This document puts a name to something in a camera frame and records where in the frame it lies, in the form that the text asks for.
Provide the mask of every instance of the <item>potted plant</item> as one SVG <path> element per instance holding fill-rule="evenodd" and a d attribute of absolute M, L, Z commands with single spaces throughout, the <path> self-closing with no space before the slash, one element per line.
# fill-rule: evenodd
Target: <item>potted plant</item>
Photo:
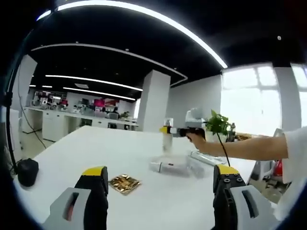
<path fill-rule="evenodd" d="M 214 110 L 211 110 L 212 117 L 206 123 L 206 141 L 208 142 L 219 142 L 219 138 L 222 142 L 226 142 L 228 131 L 227 127 L 230 126 L 228 118 L 217 114 Z"/>

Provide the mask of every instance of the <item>hand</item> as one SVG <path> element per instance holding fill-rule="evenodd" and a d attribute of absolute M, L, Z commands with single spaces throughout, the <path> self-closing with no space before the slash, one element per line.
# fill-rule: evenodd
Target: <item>hand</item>
<path fill-rule="evenodd" d="M 206 140 L 200 136 L 197 135 L 195 133 L 187 133 L 186 136 L 188 137 L 188 139 L 190 140 L 190 142 L 192 142 L 195 147 L 202 152 L 202 149 L 206 143 Z"/>

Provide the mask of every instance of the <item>table surface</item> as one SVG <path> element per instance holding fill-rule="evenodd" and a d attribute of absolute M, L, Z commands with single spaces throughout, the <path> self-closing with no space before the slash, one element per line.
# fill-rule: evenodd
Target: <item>table surface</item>
<path fill-rule="evenodd" d="M 128 122 L 124 120 L 113 120 L 113 119 L 108 119 L 108 118 L 103 118 L 103 117 L 98 117 L 98 116 L 91 116 L 91 115 L 82 115 L 82 114 L 76 114 L 76 113 L 70 113 L 66 111 L 58 111 L 58 110 L 49 110 L 49 109 L 40 109 L 36 107 L 26 107 L 28 109 L 36 110 L 36 111 L 48 111 L 48 112 L 56 112 L 56 113 L 64 113 L 65 116 L 70 116 L 70 117 L 76 117 L 76 118 L 83 118 L 83 119 L 99 119 L 99 120 L 104 120 L 108 121 L 110 123 L 116 123 L 116 124 L 123 124 L 123 125 L 129 125 L 129 126 L 139 126 L 138 124 L 134 122 Z"/>
<path fill-rule="evenodd" d="M 173 155 L 187 155 L 195 147 L 187 138 L 173 139 Z M 22 188 L 14 179 L 26 209 L 37 222 L 50 214 L 52 202 L 74 187 L 83 171 L 107 166 L 109 179 L 128 174 L 142 185 L 124 196 L 110 187 L 107 227 L 133 225 L 134 230 L 206 230 L 214 226 L 213 166 L 200 162 L 205 177 L 183 178 L 149 170 L 162 155 L 162 134 L 84 126 L 34 158 L 39 163 L 35 184 Z M 230 158 L 232 167 L 248 181 L 255 161 Z"/>

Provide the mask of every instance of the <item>human arm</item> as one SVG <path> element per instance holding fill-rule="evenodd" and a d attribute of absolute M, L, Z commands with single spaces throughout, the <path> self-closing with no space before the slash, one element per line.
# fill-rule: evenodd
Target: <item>human arm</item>
<path fill-rule="evenodd" d="M 213 156 L 224 156 L 222 145 L 206 142 L 201 136 L 188 133 L 187 136 L 195 147 Z M 257 161 L 269 161 L 288 158 L 285 136 L 273 138 L 251 138 L 238 142 L 223 143 L 228 157 L 243 158 Z"/>

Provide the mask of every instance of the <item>fluorescent light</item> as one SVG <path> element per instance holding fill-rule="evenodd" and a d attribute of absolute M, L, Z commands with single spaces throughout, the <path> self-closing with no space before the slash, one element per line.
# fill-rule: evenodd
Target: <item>fluorescent light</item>
<path fill-rule="evenodd" d="M 37 21 L 38 21 L 39 19 L 42 19 L 43 17 L 48 16 L 49 14 L 51 14 L 51 11 L 46 11 L 45 13 L 43 13 L 42 15 L 40 15 L 40 16 L 37 18 Z"/>
<path fill-rule="evenodd" d="M 109 82 L 109 81 L 105 81 L 105 80 L 97 80 L 97 79 L 90 79 L 90 78 L 79 78 L 79 77 L 62 76 L 62 75 L 45 75 L 45 76 L 46 77 L 53 77 L 53 78 L 71 78 L 71 79 L 77 79 L 77 80 L 95 81 L 95 82 L 100 82 L 100 83 L 105 83 L 105 84 L 110 84 L 110 85 L 117 85 L 117 86 L 129 88 L 129 89 L 133 89 L 133 90 L 143 91 L 142 89 L 139 89 L 139 88 L 135 88 L 135 87 L 128 86 L 128 85 L 122 85 L 122 84 L 118 84 L 118 83 L 114 83 L 114 82 Z"/>
<path fill-rule="evenodd" d="M 75 91 L 81 91 L 81 92 L 91 92 L 91 93 L 103 94 L 103 95 L 107 95 L 107 96 L 119 97 L 119 98 L 124 98 L 124 99 L 128 99 L 128 100 L 135 101 L 135 99 L 134 99 L 134 98 L 131 98 L 131 97 L 118 96 L 118 95 L 114 95 L 114 94 L 110 94 L 110 93 L 105 93 L 105 92 L 96 92 L 96 91 L 90 91 L 90 90 L 81 90 L 81 89 L 74 89 L 74 88 L 68 88 L 68 87 L 63 87 L 63 89 L 65 89 L 65 90 L 75 90 Z"/>
<path fill-rule="evenodd" d="M 217 53 L 214 52 L 213 49 L 211 49 L 210 46 L 208 46 L 204 41 L 202 41 L 197 35 L 192 33 L 190 30 L 188 30 L 186 27 L 182 26 L 181 24 L 175 22 L 174 20 L 158 13 L 155 11 L 152 11 L 148 8 L 126 3 L 126 2 L 120 2 L 120 1 L 110 1 L 110 0 L 86 0 L 86 1 L 77 1 L 77 2 L 72 2 L 72 3 L 67 3 L 64 5 L 61 5 L 58 7 L 58 11 L 73 8 L 73 7 L 79 7 L 79 6 L 114 6 L 114 7 L 120 7 L 120 8 L 125 8 L 137 12 L 141 12 L 144 14 L 147 14 L 149 16 L 152 16 L 156 19 L 159 19 L 172 27 L 178 29 L 179 31 L 183 32 L 185 35 L 190 37 L 192 40 L 194 40 L 196 43 L 198 43 L 202 48 L 204 48 L 223 68 L 227 68 L 226 63 L 220 58 L 220 56 L 217 55 Z M 49 15 L 50 13 L 46 15 L 41 15 L 39 16 L 38 20 Z"/>

